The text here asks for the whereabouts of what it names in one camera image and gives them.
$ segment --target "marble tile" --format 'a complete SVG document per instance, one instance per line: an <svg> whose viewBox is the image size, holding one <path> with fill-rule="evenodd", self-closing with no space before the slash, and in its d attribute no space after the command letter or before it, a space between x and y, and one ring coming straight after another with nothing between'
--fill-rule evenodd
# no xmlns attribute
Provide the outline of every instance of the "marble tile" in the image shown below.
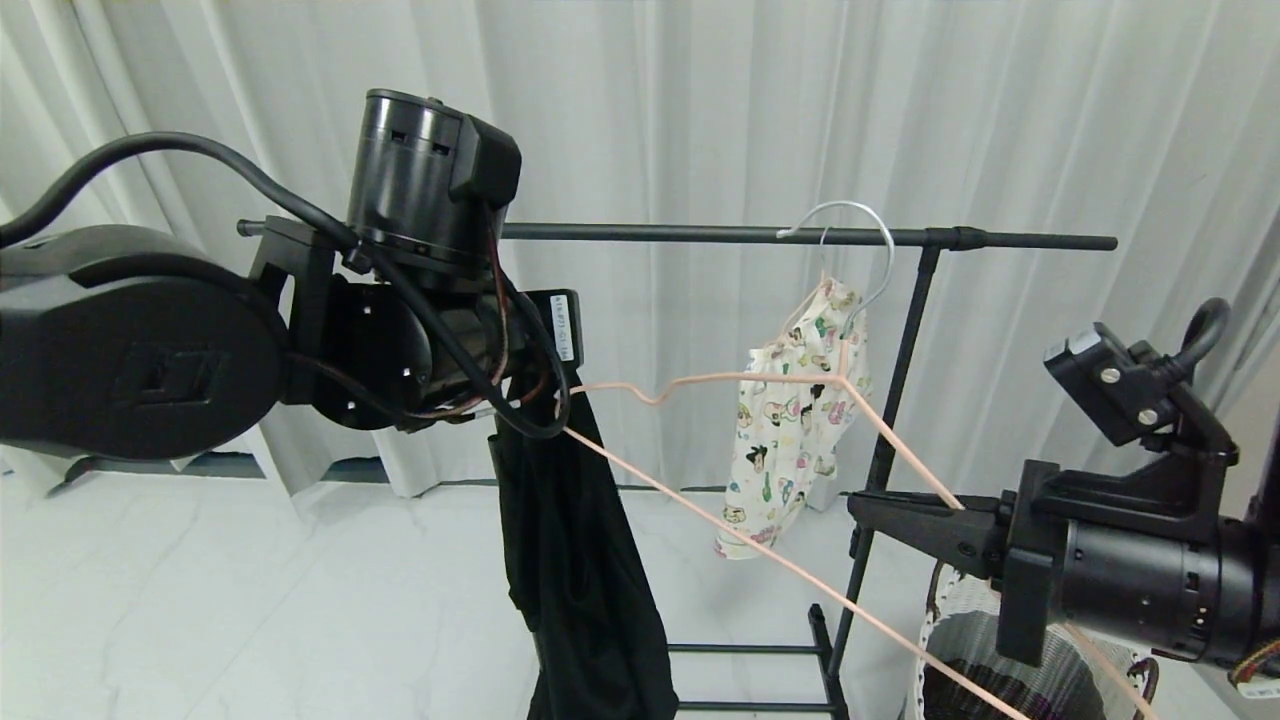
<svg viewBox="0 0 1280 720"><path fill-rule="evenodd" d="M525 717L536 660L506 594L493 488L402 500L324 483L292 501L264 480L211 478L23 488L0 483L3 720ZM672 642L805 644L812 602L835 633L836 603L805 583L716 557L712 530L660 495L623 501ZM778 550L842 588L850 529L838 506L809 512ZM929 566L877 539L865 605L914 637ZM910 656L854 628L852 716L896 717ZM673 670L686 700L822 701L809 656L676 655ZM1179 707L1199 697L1188 678Z"/></svg>

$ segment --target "curtain fold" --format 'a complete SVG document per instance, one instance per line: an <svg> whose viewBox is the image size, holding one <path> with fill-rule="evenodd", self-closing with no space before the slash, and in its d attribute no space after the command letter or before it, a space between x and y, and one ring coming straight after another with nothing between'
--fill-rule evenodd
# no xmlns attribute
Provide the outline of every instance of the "curtain fold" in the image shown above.
<svg viewBox="0 0 1280 720"><path fill-rule="evenodd" d="M1119 236L1111 254L943 255L899 427L964 492L1016 484L1024 457L1132 461L1042 369L1055 340L1101 319L1174 350L1203 299L1228 297L1231 332L1199 378L1221 410L1277 334L1275 3L76 0L0 4L0 20L10 215L110 137L183 129L342 217L364 94L390 87L516 137L509 222L785 227L819 200L854 199L891 227ZM169 155L106 173L58 227L147 224L244 270L255 247L233 223L269 211L206 159ZM870 227L851 211L819 223ZM586 382L649 388L740 368L820 266L867 288L883 263L870 247L502 252L521 287L581 293ZM881 407L916 259L899 254L869 311ZM621 393L593 402L605 442L666 482L726 482L732 383L659 409ZM369 436L289 409L232 448L293 489L329 461L381 455L396 491L417 495L492 477L489 429ZM873 439L865 423L847 436L840 487L860 484ZM922 487L906 468L893 484Z"/></svg>

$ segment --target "white cartoon print clothing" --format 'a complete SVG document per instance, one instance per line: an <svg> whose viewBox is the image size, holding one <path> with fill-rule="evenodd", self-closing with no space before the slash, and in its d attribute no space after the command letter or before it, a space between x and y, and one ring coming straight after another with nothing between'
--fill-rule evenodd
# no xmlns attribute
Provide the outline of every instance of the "white cartoon print clothing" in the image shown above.
<svg viewBox="0 0 1280 720"><path fill-rule="evenodd" d="M864 396L867 313L851 316L860 299L826 279L813 302L778 340L753 350L748 373L822 374L836 372L840 343L847 340L849 379ZM836 442L854 421L858 406L835 386L742 382L737 393L737 439L724 491L724 521L772 547L804 507L815 475L836 478ZM716 552L731 560L758 553L721 532Z"/></svg>

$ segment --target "laundry basket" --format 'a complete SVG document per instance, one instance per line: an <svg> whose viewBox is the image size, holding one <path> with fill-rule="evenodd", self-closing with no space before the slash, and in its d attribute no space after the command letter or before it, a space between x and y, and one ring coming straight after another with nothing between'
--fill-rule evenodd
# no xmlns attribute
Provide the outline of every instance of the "laundry basket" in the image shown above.
<svg viewBox="0 0 1280 720"><path fill-rule="evenodd" d="M1044 637L1044 661L1030 667L996 652L1000 600L986 580L938 565L920 628L920 647L1032 720L1132 720L1133 701L1062 628ZM1158 667L1148 655L1097 639L1094 644L1144 697L1155 696ZM902 708L913 720L1005 717L946 675L918 660Z"/></svg>

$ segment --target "robotic arm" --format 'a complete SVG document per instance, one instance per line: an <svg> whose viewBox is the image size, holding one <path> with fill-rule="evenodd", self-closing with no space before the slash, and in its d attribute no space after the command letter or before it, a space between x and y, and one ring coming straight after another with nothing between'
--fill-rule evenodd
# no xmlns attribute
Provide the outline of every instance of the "robotic arm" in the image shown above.
<svg viewBox="0 0 1280 720"><path fill-rule="evenodd" d="M1280 425L1247 518L1220 518L1238 450L1192 391L1194 366L1230 309L1201 306L1183 350L1124 345L1102 323L1046 354L1044 366L1112 445L1156 459L1126 475L1028 460L1018 492L961 497L860 492L859 528L883 532L1001 592L997 651L1038 666L1044 628L1071 621L1231 670L1280 676Z"/></svg>
<svg viewBox="0 0 1280 720"><path fill-rule="evenodd" d="M210 156L301 222L241 220L239 234L262 237L247 278L140 227L35 237L97 173L155 150ZM498 264L520 163L498 128L385 90L366 99L347 223L204 137L145 133L95 150L0 227L0 442L183 457L230 441L276 402L412 432L467 420L485 400L524 434L559 433L567 404L539 427L499 387L535 373L536 392L558 386L566 397L556 348L572 343L566 357L581 363L577 295L521 295ZM378 282L348 282L339 258Z"/></svg>

